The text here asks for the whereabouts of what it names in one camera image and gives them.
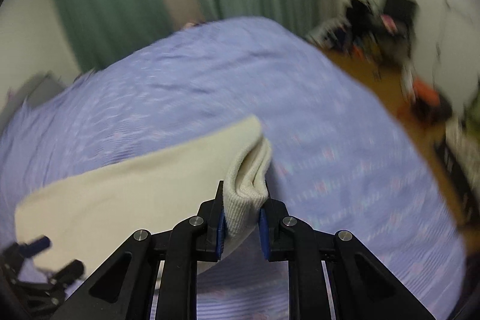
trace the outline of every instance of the white object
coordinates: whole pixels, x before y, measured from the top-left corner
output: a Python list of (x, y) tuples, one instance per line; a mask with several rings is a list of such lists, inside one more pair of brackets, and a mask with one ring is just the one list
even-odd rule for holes
[[(213, 199), (224, 180), (224, 257), (250, 234), (268, 197), (270, 143), (256, 117), (200, 139), (112, 164), (45, 187), (15, 212), (17, 239), (46, 235), (51, 249), (34, 258), (45, 271), (72, 259), (90, 275), (133, 232), (172, 229)], [(208, 268), (199, 265), (199, 271)]]

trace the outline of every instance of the purple bed sheet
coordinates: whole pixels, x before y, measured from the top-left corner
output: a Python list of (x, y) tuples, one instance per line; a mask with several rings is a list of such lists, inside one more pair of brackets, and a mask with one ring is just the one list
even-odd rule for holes
[[(445, 319), (465, 250), (425, 162), (370, 92), (259, 17), (177, 32), (24, 104), (0, 139), (0, 245), (15, 240), (15, 206), (33, 191), (249, 114), (273, 145), (273, 196), (314, 229), (352, 231)], [(29, 264), (23, 277), (41, 275)], [(287, 296), (287, 266), (263, 260), (254, 233), (199, 276), (198, 319), (288, 319)]]

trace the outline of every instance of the silver bolt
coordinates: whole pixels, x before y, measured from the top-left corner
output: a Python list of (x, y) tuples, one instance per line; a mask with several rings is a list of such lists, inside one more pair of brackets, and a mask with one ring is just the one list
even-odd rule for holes
[(201, 226), (203, 224), (203, 218), (200, 216), (193, 216), (188, 222), (191, 226)]
[(296, 226), (297, 225), (297, 219), (295, 217), (292, 217), (292, 216), (284, 217), (282, 222), (286, 226)]
[(148, 237), (148, 231), (145, 229), (139, 229), (136, 231), (133, 235), (135, 240), (142, 241), (145, 240)]
[(353, 235), (349, 231), (340, 231), (338, 232), (338, 237), (343, 241), (350, 241), (353, 238)]

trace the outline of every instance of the white garment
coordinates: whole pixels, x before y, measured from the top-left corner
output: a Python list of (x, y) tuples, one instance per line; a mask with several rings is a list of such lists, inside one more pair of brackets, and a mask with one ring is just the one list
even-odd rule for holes
[(163, 232), (196, 215), (224, 180), (225, 257), (256, 224), (268, 197), (271, 154), (252, 116), (212, 135), (58, 181), (17, 206), (17, 240), (46, 235), (52, 247), (34, 258), (39, 269), (57, 271), (78, 259), (88, 276), (136, 230)]

